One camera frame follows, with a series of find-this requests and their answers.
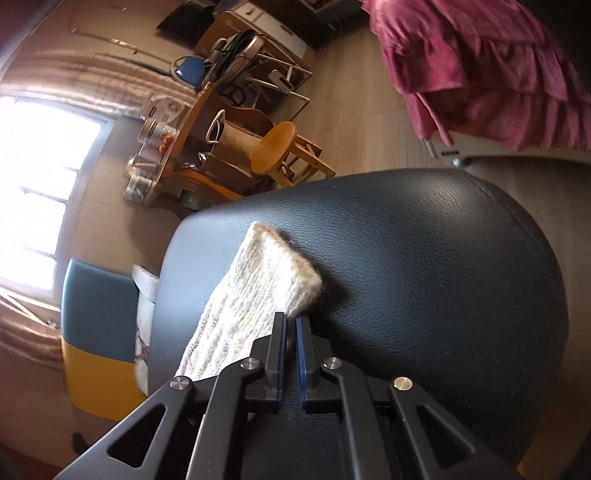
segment blue cushion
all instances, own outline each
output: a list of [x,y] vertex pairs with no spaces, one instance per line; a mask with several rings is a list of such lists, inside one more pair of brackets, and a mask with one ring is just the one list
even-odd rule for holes
[[205,76],[205,62],[197,57],[188,57],[176,67],[176,72],[181,80],[197,86]]
[[138,288],[131,277],[72,259],[61,300],[61,335],[80,350],[134,361]]

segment white knitted sock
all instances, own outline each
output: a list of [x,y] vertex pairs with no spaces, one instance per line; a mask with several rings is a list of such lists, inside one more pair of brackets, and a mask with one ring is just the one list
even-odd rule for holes
[[294,317],[321,286],[310,263],[276,231],[253,223],[230,270],[209,297],[177,375],[197,381],[246,358],[255,339],[271,334],[275,312]]

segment metal bolt head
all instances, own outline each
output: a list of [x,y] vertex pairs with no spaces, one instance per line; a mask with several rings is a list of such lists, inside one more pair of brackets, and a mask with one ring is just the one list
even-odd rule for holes
[[402,391],[410,390],[413,387],[413,381],[407,377],[395,378],[392,384],[394,385],[394,388]]
[[242,368],[244,368],[245,370],[254,370],[255,368],[258,368],[258,366],[261,363],[259,362],[258,359],[253,358],[253,357],[248,357],[245,358],[242,362],[240,362],[240,366]]
[[329,370],[337,370],[343,366],[342,360],[335,356],[328,357],[322,364]]
[[178,377],[174,377],[170,381],[170,388],[173,390],[185,390],[191,384],[191,379],[189,377],[184,377],[179,375]]

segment blue and yellow chair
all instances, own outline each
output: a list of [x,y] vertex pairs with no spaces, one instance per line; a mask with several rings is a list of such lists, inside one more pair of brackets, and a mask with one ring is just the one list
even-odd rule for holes
[[61,301],[68,391],[82,412],[110,420],[90,443],[146,398],[134,372],[138,295],[131,277],[76,259],[68,265]]

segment yellow cushion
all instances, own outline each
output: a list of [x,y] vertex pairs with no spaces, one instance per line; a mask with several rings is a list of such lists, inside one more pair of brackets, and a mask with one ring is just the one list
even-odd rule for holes
[[135,384],[135,365],[94,355],[61,342],[72,403],[92,415],[125,418],[146,396]]

